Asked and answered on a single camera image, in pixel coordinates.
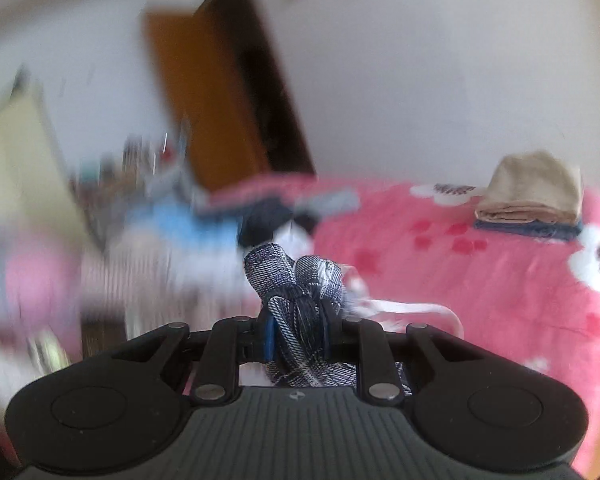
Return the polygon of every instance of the blue folded cloth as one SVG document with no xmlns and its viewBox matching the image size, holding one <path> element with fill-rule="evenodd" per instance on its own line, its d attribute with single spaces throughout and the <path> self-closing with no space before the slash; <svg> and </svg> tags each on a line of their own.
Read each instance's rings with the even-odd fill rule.
<svg viewBox="0 0 600 480">
<path fill-rule="evenodd" d="M 539 220 L 525 224 L 513 224 L 506 222 L 485 222 L 476 220 L 476 229 L 497 231 L 499 233 L 510 233 L 514 235 L 531 236 L 534 238 L 556 238 L 558 240 L 573 240 L 582 231 L 582 219 L 576 225 L 569 224 L 547 224 Z"/>
<path fill-rule="evenodd" d="M 163 238 L 184 248 L 237 247 L 240 222 L 235 218 L 205 220 L 197 218 L 187 204 L 162 200 L 138 208 L 126 218 L 131 225 L 154 229 Z"/>
</svg>

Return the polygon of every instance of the pink bedsheet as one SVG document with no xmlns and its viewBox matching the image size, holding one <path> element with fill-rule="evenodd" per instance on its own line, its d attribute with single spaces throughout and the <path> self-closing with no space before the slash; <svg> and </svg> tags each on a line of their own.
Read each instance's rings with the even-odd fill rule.
<svg viewBox="0 0 600 480">
<path fill-rule="evenodd" d="M 590 418 L 574 462 L 585 473 L 600 434 L 600 193 L 586 190 L 584 230 L 571 242 L 473 229 L 470 187 L 263 176 L 217 199 L 343 186 L 362 208 L 322 222 L 315 253 L 355 266 L 373 298 L 449 307 L 468 341 L 573 388 Z"/>
</svg>

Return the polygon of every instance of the black cloth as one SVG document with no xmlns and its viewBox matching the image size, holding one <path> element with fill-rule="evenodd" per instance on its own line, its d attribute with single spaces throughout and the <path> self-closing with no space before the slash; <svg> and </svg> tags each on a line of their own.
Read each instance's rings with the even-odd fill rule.
<svg viewBox="0 0 600 480">
<path fill-rule="evenodd" d="M 315 229 L 320 223 L 320 219 L 310 215 L 309 213 L 301 213 L 294 215 L 294 222 L 304 229 L 309 236 L 313 236 Z"/>
<path fill-rule="evenodd" d="M 273 233 L 291 221 L 294 212 L 280 198 L 261 201 L 242 218 L 238 245 L 248 249 L 273 240 Z"/>
</svg>

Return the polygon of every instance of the ribbed black surface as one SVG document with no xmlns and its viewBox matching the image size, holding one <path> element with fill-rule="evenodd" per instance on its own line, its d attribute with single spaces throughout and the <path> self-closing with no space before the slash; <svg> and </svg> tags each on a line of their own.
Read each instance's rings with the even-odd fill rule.
<svg viewBox="0 0 600 480">
<path fill-rule="evenodd" d="M 19 480 L 59 480 L 35 469 Z M 161 455 L 100 480 L 574 480 L 478 471 L 423 442 L 398 410 L 362 403 L 351 388 L 245 388 L 224 408 L 194 412 Z"/>
</svg>

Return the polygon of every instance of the folded towel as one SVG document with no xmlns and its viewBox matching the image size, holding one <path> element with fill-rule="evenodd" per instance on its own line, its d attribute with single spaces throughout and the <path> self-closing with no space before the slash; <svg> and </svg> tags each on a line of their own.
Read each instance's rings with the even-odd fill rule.
<svg viewBox="0 0 600 480">
<path fill-rule="evenodd" d="M 507 155 L 500 161 L 475 217 L 485 222 L 574 226 L 582 210 L 580 168 L 547 152 Z"/>
<path fill-rule="evenodd" d="M 538 220 L 527 222 L 525 224 L 483 222 L 482 220 L 476 220 L 474 227 L 476 229 L 531 236 L 534 238 L 555 238 L 557 240 L 570 241 L 582 232 L 582 221 L 579 221 L 576 225 L 569 225 L 560 223 L 547 224 L 546 222 L 540 222 Z"/>
</svg>

